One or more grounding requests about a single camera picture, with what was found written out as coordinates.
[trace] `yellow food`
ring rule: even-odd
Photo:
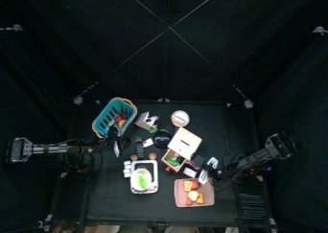
[[[202,193],[198,194],[198,198],[197,198],[196,202],[197,202],[198,204],[204,204],[204,203],[205,203],[205,196],[204,196]]]
[[[185,191],[190,191],[193,187],[193,183],[190,181],[185,181]]]
[[[196,201],[198,198],[198,192],[197,191],[190,191],[189,192],[189,198],[192,199],[192,201]]]

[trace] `white box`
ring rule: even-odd
[[[178,129],[169,142],[167,152],[162,157],[162,162],[166,165],[167,171],[173,171],[174,173],[179,172],[186,160],[192,160],[192,156],[200,146],[201,141],[202,139],[185,128]],[[174,167],[167,163],[166,159],[174,159],[177,154],[183,157],[183,162],[179,164],[179,166]]]
[[[150,130],[151,127],[154,126],[157,120],[158,120],[158,116],[149,117],[149,112],[145,112],[145,113],[138,115],[138,118],[137,118],[134,123],[141,128]]]

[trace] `black table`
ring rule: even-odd
[[[91,123],[103,105],[86,103],[75,112],[70,138],[94,138]],[[190,115],[186,129],[202,138],[196,151],[206,159],[217,157],[226,165],[245,151],[258,151],[253,112],[242,104],[226,103],[155,103],[134,102],[138,114],[153,111],[161,118],[161,128],[171,134],[177,130],[170,123],[170,115],[175,110],[185,110]],[[133,140],[137,136],[143,140],[153,134],[131,124],[125,133]],[[88,180],[87,200],[83,210],[84,224],[169,224],[181,226],[226,227],[237,226],[238,210],[234,199],[234,186],[229,181],[218,181],[216,186],[216,204],[206,207],[179,208],[174,200],[174,180],[188,178],[179,172],[169,173],[161,158],[166,150],[151,146],[145,149],[145,156],[154,152],[159,163],[159,191],[155,194],[135,195],[131,192],[130,180],[123,177],[123,162],[135,154],[135,143],[117,157],[114,151],[103,150],[102,167],[95,177]]]

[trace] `black curtain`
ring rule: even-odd
[[[23,34],[0,34],[0,231],[30,227],[50,211],[58,163],[34,157],[4,167],[7,143],[26,137],[34,143],[66,140],[74,101]]]
[[[317,35],[256,104],[261,143],[284,131],[297,152],[275,162],[269,192],[285,232],[328,230],[328,36]]]

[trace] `black enclosure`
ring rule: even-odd
[[[273,218],[327,232],[327,14],[327,0],[0,0],[3,147],[67,140],[76,110],[118,96],[253,102],[258,146],[280,131],[297,146],[268,175]],[[44,219],[59,166],[1,163],[0,231]]]

